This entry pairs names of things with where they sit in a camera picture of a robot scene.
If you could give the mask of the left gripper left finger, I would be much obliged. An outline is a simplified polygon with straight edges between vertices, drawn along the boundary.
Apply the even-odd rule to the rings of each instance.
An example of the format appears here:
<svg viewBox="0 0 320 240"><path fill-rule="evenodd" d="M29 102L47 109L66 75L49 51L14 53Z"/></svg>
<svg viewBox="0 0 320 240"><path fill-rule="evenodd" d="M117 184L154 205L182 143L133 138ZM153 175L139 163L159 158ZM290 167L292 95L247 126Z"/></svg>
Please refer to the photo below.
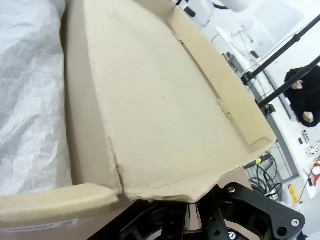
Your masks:
<svg viewBox="0 0 320 240"><path fill-rule="evenodd" d="M187 204L158 203L133 218L119 233L119 240L148 240L161 232L159 240L183 240Z"/></svg>

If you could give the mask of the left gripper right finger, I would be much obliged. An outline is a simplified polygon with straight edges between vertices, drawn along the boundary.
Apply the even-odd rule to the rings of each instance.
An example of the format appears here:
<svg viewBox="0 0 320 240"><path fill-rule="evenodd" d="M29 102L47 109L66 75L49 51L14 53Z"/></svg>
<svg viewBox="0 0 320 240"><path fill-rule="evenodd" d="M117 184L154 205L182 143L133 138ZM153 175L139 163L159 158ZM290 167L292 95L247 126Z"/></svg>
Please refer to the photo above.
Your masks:
<svg viewBox="0 0 320 240"><path fill-rule="evenodd" d="M216 185L197 202L205 240L231 240L226 222L235 223L260 240L295 240L305 216L239 183Z"/></svg>

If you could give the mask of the cardboard shoe box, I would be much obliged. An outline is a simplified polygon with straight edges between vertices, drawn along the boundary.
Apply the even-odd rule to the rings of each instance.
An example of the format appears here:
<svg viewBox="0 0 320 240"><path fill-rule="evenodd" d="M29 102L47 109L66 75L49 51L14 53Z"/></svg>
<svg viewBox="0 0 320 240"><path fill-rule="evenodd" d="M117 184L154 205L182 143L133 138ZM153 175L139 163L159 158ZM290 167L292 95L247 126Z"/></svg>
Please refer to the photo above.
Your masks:
<svg viewBox="0 0 320 240"><path fill-rule="evenodd" d="M71 186L0 196L0 240L66 239L137 200L193 204L276 136L170 0L65 0Z"/></svg>

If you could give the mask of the white tissue paper sheet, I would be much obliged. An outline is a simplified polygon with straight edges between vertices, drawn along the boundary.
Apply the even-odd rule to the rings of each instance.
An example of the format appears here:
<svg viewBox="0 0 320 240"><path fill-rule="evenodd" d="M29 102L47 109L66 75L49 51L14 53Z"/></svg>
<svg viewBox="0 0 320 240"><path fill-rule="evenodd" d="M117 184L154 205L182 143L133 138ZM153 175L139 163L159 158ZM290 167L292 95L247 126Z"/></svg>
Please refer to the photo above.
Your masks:
<svg viewBox="0 0 320 240"><path fill-rule="evenodd" d="M0 196L72 185L65 8L66 0L0 0Z"/></svg>

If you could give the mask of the yellow tool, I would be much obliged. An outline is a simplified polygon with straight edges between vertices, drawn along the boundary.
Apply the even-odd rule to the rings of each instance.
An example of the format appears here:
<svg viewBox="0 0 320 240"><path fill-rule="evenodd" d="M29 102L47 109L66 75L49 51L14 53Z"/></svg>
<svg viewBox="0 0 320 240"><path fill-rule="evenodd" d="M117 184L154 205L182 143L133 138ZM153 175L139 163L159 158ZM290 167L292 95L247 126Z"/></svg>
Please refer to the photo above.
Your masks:
<svg viewBox="0 0 320 240"><path fill-rule="evenodd" d="M288 190L291 195L292 204L295 205L295 204L299 203L299 196L297 195L295 187L292 184L290 184L288 186Z"/></svg>

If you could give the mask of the person in black clothes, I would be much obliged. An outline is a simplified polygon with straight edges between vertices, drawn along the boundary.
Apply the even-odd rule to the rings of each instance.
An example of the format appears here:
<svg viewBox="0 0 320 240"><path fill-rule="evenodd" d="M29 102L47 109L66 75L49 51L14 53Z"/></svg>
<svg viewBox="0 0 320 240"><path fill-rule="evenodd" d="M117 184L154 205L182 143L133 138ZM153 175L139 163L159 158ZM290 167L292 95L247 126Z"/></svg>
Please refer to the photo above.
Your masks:
<svg viewBox="0 0 320 240"><path fill-rule="evenodd" d="M291 86L284 92L284 96L290 101L290 106L300 123L313 128L320 123L320 66L316 66L300 80L303 88L293 90ZM308 123L303 119L304 112L311 112L314 121Z"/></svg>

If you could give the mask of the black tripod stand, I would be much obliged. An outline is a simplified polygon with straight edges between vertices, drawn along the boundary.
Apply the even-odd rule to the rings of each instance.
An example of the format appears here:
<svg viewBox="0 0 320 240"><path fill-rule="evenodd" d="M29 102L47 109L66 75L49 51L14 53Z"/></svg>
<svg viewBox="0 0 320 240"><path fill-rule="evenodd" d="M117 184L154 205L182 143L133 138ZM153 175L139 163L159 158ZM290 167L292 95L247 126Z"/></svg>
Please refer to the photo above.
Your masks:
<svg viewBox="0 0 320 240"><path fill-rule="evenodd" d="M317 23L320 22L320 14L314 18L306 27L304 27L299 33L293 35L292 39L288 41L285 45L283 45L278 51L276 51L270 58L268 58L263 64L261 64L256 70L253 72L247 71L240 79L243 84L247 85L252 79L255 79L263 70L265 70L268 66L270 66L275 60L277 60L282 54L284 54L289 48L291 48L294 44L299 42L301 38L311 30ZM277 88L271 95L267 96L265 99L258 101L256 103L258 107L262 110L265 106L267 106L274 99L283 94L291 85L296 83L306 74L308 74L316 65L320 63L320 55L313 60L310 64L305 66L302 70L300 70L297 74L295 74L292 78L290 78L286 83Z"/></svg>

